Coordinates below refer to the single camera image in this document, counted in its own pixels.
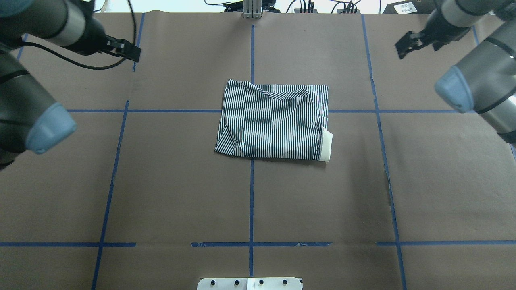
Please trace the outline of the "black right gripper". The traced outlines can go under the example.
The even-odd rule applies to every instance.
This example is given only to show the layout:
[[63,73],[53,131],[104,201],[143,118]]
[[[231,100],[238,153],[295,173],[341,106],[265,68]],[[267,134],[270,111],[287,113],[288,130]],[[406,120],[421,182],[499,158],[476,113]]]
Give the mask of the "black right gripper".
[[434,51],[438,51],[450,42],[461,40],[470,30],[471,26],[457,27],[450,24],[444,18],[442,11],[435,9],[429,15],[421,32],[408,31],[396,42],[395,48],[399,59],[402,60],[408,53],[420,50],[428,45],[432,45]]

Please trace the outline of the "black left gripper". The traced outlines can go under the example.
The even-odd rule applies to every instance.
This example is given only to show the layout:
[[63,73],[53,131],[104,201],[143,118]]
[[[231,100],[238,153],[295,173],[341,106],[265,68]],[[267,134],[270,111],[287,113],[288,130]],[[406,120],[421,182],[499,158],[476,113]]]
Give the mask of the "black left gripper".
[[85,18],[85,30],[79,40],[64,48],[83,56],[114,52],[115,55],[136,63],[139,63],[141,57],[140,47],[126,39],[106,35],[101,22],[92,15]]

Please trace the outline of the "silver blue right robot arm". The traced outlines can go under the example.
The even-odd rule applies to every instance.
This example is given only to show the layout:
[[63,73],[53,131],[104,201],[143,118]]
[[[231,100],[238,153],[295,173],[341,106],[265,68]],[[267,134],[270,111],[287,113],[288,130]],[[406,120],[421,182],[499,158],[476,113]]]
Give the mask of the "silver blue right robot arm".
[[502,24],[435,83],[435,92],[460,113],[479,114],[503,141],[516,139],[516,40],[514,0],[442,0],[424,29],[395,44],[398,57],[432,45],[435,51],[461,40],[488,13]]

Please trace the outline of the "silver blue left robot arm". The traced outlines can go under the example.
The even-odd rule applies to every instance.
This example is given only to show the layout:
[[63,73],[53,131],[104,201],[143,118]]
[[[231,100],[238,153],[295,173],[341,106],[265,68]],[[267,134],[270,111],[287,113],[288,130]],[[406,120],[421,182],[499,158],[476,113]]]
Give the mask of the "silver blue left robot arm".
[[[139,62],[141,48],[133,40],[107,35],[94,17],[94,0],[2,0],[0,16],[0,165],[5,169],[26,151],[43,154],[76,131],[66,108],[40,84],[12,51],[40,48],[77,67],[93,71],[115,68],[126,60]],[[42,39],[83,56],[104,53],[120,60],[107,66],[74,61],[42,44]]]

